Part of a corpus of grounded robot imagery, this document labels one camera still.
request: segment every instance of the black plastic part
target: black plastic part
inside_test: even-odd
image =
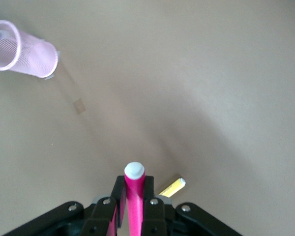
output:
[[[75,206],[76,209],[69,211],[70,206]],[[78,202],[67,202],[61,206],[27,222],[26,224],[8,232],[4,236],[57,236],[64,235],[63,232],[72,232],[66,234],[68,236],[75,236],[80,230],[78,229],[83,218],[84,208]]]
[[[100,199],[90,216],[83,225],[81,236],[115,236],[117,234],[118,221],[117,201],[114,198]]]
[[[187,236],[189,230],[185,223],[176,219],[176,210],[172,205],[164,205],[168,236]]]
[[[114,198],[117,201],[117,220],[118,228],[120,228],[122,225],[123,214],[127,200],[124,176],[117,177],[114,188],[111,193],[111,198]]]
[[[152,205],[150,203],[152,199],[156,199],[157,204]],[[165,208],[162,200],[146,199],[141,236],[167,236]]]
[[[187,205],[190,211],[183,211],[182,206]],[[199,236],[241,236],[232,228],[216,219],[193,203],[183,203],[176,207],[176,213],[181,222],[190,230],[189,235]]]
[[[143,200],[144,202],[154,197],[154,177],[146,176],[144,180]]]

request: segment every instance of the mesh cup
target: mesh cup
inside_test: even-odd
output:
[[[9,21],[0,21],[0,30],[9,33],[8,38],[0,40],[0,71],[12,70],[39,78],[55,71],[59,59],[51,43],[18,30]]]

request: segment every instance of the pink tube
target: pink tube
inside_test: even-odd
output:
[[[140,236],[143,221],[144,166],[131,162],[124,169],[130,236]]]

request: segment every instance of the yellow marker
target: yellow marker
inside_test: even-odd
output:
[[[165,190],[163,190],[159,195],[169,198],[173,196],[176,192],[181,190],[185,185],[186,181],[183,178],[179,178],[174,183],[169,185]]]

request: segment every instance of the floor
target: floor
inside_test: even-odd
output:
[[[186,179],[175,206],[295,235],[295,0],[1,0],[2,19],[61,61],[0,72],[0,235],[87,207],[131,161],[156,191]]]

